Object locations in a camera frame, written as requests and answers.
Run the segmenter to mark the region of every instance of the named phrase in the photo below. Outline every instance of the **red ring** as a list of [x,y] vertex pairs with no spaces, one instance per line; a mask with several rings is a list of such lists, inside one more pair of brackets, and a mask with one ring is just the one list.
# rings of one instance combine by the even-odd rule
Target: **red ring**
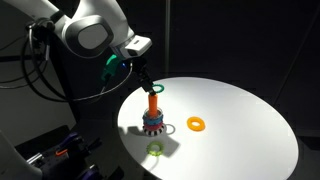
[[159,124],[154,126],[148,125],[147,123],[144,123],[143,125],[144,125],[144,128],[146,128],[147,130],[155,131],[161,128],[161,126],[163,125],[163,121],[161,121]]

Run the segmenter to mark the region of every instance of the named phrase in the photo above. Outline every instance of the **green ring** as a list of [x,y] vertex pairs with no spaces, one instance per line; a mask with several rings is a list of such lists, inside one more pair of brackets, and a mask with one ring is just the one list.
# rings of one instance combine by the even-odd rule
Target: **green ring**
[[[160,150],[159,151],[152,151],[151,150],[152,146],[158,146]],[[147,146],[147,152],[148,152],[148,154],[150,154],[152,156],[160,156],[161,154],[163,154],[163,149],[164,149],[164,146],[159,141],[153,141]]]
[[162,91],[164,91],[164,86],[162,84],[154,84],[152,87],[160,87],[160,90],[155,91],[156,93],[162,93]]

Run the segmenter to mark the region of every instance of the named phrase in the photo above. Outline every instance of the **round white table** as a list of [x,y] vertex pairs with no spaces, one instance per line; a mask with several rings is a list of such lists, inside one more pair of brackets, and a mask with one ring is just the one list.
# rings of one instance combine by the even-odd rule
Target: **round white table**
[[[284,180],[298,161],[296,137],[270,105],[238,87],[202,78],[168,78],[158,94],[167,130],[156,137],[142,133],[148,94],[134,91],[121,106],[118,127],[130,155],[164,180]],[[187,119],[204,120],[192,131]],[[164,145],[158,157],[146,152],[152,141]]]

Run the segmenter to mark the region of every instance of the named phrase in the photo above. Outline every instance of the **yellow ring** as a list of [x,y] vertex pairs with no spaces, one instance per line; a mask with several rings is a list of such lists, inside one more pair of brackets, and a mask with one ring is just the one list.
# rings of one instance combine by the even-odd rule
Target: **yellow ring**
[[[199,123],[199,126],[193,125],[192,124],[193,122]],[[198,118],[198,117],[190,117],[188,119],[188,121],[187,121],[187,125],[193,131],[202,131],[206,127],[205,124],[204,124],[204,121],[201,118]]]

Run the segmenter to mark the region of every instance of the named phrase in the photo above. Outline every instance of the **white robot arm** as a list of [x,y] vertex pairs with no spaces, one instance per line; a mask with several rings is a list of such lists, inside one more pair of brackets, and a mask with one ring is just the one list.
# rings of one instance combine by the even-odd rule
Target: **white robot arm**
[[72,18],[48,0],[4,0],[34,20],[49,18],[55,34],[77,56],[94,58],[108,47],[125,60],[144,54],[152,42],[135,35],[116,0],[81,0]]

